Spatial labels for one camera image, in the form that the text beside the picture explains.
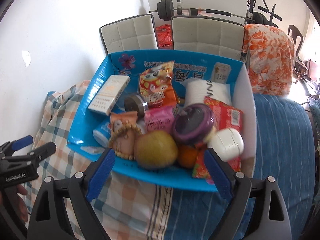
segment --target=orange fruit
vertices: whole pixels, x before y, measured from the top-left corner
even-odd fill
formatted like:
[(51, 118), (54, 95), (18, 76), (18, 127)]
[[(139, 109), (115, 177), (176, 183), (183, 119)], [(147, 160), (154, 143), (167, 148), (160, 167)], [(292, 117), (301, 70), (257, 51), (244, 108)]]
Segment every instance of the orange fruit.
[(179, 155), (177, 161), (180, 166), (192, 169), (195, 166), (198, 150), (192, 146), (180, 145), (178, 147)]

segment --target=white cushioned chair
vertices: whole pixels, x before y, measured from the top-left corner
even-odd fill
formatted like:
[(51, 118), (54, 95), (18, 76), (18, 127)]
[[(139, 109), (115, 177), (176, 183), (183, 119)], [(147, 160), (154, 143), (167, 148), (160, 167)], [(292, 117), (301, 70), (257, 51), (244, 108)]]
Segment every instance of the white cushioned chair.
[(100, 28), (106, 53), (136, 49), (158, 49), (152, 14), (137, 15)]
[(241, 59), (244, 27), (240, 23), (204, 16), (171, 19), (173, 48)]

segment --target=purple lid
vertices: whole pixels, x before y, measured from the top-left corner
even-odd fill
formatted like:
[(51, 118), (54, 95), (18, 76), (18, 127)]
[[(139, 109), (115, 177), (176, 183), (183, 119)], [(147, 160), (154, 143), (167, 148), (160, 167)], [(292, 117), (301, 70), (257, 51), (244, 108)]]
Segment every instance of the purple lid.
[(173, 138), (183, 144), (194, 144), (206, 137), (214, 124), (214, 113), (205, 104), (194, 104), (183, 109), (174, 119)]

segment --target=blue bedsheet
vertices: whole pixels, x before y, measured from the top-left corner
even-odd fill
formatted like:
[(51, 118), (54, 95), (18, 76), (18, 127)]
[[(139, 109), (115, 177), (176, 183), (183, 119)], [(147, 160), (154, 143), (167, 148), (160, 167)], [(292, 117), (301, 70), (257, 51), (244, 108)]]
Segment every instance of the blue bedsheet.
[[(254, 95), (257, 155), (254, 178), (276, 178), (288, 209), (292, 239), (298, 239), (311, 207), (315, 155), (311, 124), (302, 106), (278, 96)], [(174, 190), (165, 240), (208, 239), (228, 203), (218, 193)], [(241, 239), (253, 208), (250, 201), (235, 239)]]

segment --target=silver rivet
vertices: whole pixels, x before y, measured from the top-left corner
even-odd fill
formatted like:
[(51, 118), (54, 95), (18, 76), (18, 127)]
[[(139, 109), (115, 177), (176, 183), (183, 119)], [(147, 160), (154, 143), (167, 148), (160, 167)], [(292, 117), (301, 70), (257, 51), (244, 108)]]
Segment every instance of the silver rivet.
[(270, 182), (275, 182), (275, 181), (276, 181), (276, 179), (275, 179), (274, 177), (272, 177), (272, 176), (269, 176), (269, 177), (268, 177), (268, 180), (269, 180)]
[(50, 181), (51, 181), (51, 177), (49, 177), (49, 176), (44, 179), (44, 182), (46, 182), (46, 183), (48, 183)]
[(238, 172), (236, 173), (236, 176), (237, 176), (238, 178), (240, 178), (240, 179), (244, 178), (244, 174), (243, 174), (242, 172), (240, 172), (240, 171), (238, 171)]
[(75, 177), (76, 177), (77, 179), (82, 178), (82, 176), (83, 176), (83, 173), (82, 173), (81, 171), (79, 171), (79, 172), (77, 172), (77, 173), (75, 174)]

